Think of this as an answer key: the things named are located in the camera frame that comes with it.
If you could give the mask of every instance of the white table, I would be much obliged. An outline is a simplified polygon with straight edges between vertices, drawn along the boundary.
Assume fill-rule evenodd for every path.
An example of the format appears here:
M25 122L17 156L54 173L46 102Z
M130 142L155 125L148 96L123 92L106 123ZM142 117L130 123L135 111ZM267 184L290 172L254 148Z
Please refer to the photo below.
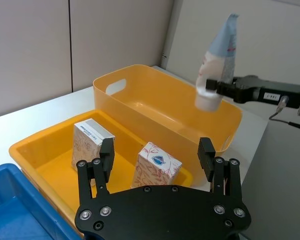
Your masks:
M14 143L40 131L94 109L93 87L70 93L31 107L0 116L0 165L13 163L9 147ZM242 120L229 149L223 154L225 159L240 161L241 181L245 178L255 155L267 121L242 110ZM208 190L209 184L200 186Z

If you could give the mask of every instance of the yellow tray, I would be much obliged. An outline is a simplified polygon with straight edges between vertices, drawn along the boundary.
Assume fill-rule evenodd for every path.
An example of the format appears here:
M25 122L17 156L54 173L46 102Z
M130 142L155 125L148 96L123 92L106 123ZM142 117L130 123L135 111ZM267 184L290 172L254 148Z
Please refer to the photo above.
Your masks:
M230 145L241 110L222 101L216 112L195 107L196 89L145 65L132 65L94 80L95 108L182 162L194 184L202 184L197 157L200 137L209 137L220 156Z
M78 175L71 167L74 124L89 118L115 135L115 159L107 189L110 193L130 189L138 153L146 142L101 111L93 110L70 118L9 149L24 174L73 227L79 207ZM192 181L191 174L181 168L174 183L189 187Z

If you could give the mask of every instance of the basket handle hole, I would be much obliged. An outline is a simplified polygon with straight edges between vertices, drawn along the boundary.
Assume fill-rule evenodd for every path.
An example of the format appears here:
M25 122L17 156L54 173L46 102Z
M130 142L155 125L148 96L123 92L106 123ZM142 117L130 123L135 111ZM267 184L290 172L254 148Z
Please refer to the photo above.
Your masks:
M122 91L123 89L125 89L126 85L127 85L127 80L125 78L116 81L114 83L111 83L109 86L106 87L105 94L110 96L116 94Z

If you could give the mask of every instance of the wire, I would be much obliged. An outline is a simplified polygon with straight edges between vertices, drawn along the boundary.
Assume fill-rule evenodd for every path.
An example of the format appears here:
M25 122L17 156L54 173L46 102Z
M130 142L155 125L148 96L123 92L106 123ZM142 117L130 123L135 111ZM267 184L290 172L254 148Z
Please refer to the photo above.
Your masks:
M285 106L287 105L287 102L288 102L288 100L280 101L275 113L272 114L269 117L269 120L284 123L284 124L288 124L292 127L300 129L300 124L298 124L298 123L295 123L295 122L292 122L292 121L285 121L285 120L282 120L282 119L274 119L274 117L277 116L285 108Z
M285 123L285 124L289 124L288 121L285 121L285 120L281 120L281 119L273 119L275 116L277 116L279 114L279 112L276 112L275 114L272 114L270 117L269 117L269 120L271 121L276 121L276 122L281 122L281 123Z

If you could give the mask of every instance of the floral pattern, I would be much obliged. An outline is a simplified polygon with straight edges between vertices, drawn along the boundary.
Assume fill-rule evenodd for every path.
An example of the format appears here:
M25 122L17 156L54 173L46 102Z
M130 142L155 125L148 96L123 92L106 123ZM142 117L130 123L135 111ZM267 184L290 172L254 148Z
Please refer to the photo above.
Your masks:
M162 156L164 164L156 164L152 159L155 156ZM182 163L180 161L152 142L148 142L138 154L131 187L169 185L175 179L181 166Z
M76 164L80 160L91 162L93 159L99 158L100 148L100 144L96 144L80 128L74 125L71 165L75 170L77 170ZM90 184L91 186L94 186L96 185L96 181L92 179Z

